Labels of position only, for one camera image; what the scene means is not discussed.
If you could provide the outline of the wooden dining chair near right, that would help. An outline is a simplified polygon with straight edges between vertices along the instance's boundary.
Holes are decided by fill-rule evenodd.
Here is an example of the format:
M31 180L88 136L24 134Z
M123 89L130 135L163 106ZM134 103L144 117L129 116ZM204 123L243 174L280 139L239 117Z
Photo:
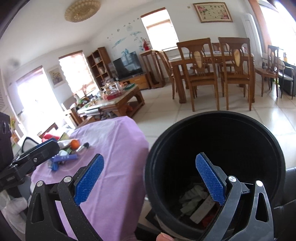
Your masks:
M250 39L236 37L219 37L222 57L222 96L226 98L226 109L229 110L229 85L241 85L243 96L246 88L251 87L251 52Z

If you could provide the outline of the tall wooden plant stand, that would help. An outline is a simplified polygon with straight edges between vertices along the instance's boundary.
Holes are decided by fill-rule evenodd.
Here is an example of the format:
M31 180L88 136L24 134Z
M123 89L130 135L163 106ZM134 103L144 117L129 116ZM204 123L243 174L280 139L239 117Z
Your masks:
M145 67L150 88L161 88L165 86L165 79L159 63L156 50L148 50L140 53Z

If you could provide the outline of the woven ceiling lamp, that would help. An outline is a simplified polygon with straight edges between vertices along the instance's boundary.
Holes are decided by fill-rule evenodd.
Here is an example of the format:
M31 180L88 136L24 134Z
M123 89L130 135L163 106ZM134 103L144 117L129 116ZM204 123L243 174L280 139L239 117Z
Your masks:
M68 22L79 23L94 16L100 9L101 2L95 0L79 0L71 4L65 11L64 18Z

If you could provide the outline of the wooden dining chair near left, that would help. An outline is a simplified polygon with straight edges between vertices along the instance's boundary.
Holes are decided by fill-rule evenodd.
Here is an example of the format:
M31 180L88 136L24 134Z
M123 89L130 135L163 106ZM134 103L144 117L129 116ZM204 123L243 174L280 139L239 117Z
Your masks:
M218 77L210 38L178 42L177 47L185 63L192 111L195 111L194 99L197 97L197 87L207 85L214 87L216 109L219 110Z

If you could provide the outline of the blue wrapper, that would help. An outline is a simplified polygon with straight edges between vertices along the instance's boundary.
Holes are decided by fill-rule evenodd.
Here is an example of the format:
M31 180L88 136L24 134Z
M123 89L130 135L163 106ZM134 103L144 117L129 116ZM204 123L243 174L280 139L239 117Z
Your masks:
M52 171L57 171L60 165L65 164L67 161L74 161L78 159L77 154L71 154L66 156L54 156L49 160L49 168Z

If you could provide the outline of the wooden coffee table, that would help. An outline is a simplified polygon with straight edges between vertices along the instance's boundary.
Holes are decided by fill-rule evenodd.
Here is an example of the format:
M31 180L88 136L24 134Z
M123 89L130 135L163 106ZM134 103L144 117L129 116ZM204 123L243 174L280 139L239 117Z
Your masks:
M112 100L96 98L88 102L79 110L70 109L70 116L76 125L81 125L86 120L100 121L107 117L132 117L145 105L142 93L137 85L121 92L121 95Z

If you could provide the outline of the black trash bin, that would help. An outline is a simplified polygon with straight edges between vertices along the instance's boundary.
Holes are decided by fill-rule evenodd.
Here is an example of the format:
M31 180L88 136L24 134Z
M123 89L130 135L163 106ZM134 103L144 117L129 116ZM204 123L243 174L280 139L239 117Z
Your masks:
M274 240L273 207L284 179L275 136L231 111L172 125L152 146L144 170L157 221L180 240Z

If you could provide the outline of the red flower vase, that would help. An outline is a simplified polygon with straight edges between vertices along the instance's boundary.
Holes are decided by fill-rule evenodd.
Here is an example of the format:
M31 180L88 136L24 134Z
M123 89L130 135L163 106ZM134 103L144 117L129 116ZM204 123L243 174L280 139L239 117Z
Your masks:
M149 51L151 49L149 41L147 39L145 39L145 38L141 38L141 40L142 40L142 48L143 48L143 50L144 51Z

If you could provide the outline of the purple tablecloth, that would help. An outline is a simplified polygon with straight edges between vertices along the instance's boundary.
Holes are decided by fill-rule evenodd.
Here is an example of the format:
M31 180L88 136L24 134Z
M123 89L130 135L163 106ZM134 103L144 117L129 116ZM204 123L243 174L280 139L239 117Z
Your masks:
M48 163L37 166L32 183L58 183L88 165L96 154L104 158L103 171L80 207L103 240L136 240L135 230L144 202L144 167L149 144L136 122L127 117L98 121L71 134L90 147L79 159L54 172Z

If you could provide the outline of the orange tangerine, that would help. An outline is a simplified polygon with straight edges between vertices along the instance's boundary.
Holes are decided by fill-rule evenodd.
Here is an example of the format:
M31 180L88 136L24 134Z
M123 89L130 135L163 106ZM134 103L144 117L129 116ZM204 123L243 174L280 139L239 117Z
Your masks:
M80 142L77 139L72 139L70 142L70 148L72 150L77 150L80 147Z

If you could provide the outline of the white round lid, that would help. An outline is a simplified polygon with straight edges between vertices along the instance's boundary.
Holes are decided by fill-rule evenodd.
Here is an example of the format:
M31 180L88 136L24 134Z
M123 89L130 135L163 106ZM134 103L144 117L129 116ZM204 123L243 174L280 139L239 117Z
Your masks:
M68 155L68 152L65 151L65 150L60 150L59 153L58 153L59 156L67 156Z

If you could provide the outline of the wooden chair by doorway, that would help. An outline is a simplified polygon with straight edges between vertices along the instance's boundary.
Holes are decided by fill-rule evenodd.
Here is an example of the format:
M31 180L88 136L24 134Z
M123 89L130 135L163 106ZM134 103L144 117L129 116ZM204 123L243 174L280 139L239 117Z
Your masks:
M255 73L259 74L262 78L261 81L261 96L263 96L264 92L264 80L267 78L268 87L271 90L273 84L271 83L271 79L275 81L276 88L276 96L278 97L278 72L280 68L279 62L279 47L268 45L267 54L263 60L267 61L267 65L264 67L255 67Z

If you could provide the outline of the black plastic spoon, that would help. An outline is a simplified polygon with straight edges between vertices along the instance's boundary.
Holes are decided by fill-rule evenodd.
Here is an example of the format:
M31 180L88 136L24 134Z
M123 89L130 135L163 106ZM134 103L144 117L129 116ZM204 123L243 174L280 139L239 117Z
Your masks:
M77 150L76 153L82 152L83 150L87 150L89 148L89 143L86 142L84 144L82 144Z

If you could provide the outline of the white standing air conditioner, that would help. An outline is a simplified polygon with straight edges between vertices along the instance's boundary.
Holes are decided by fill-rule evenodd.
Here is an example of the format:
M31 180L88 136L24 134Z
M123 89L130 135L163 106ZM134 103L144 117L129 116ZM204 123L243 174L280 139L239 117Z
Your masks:
M250 49L254 55L255 67L262 67L262 48L254 18L249 13L243 13L241 19L246 35L250 39Z

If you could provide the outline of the framed floral picture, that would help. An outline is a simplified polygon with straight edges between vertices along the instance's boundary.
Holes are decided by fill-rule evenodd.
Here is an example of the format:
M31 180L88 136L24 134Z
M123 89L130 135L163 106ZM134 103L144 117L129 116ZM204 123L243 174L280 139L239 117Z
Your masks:
M233 22L224 2L194 3L193 6L201 23Z

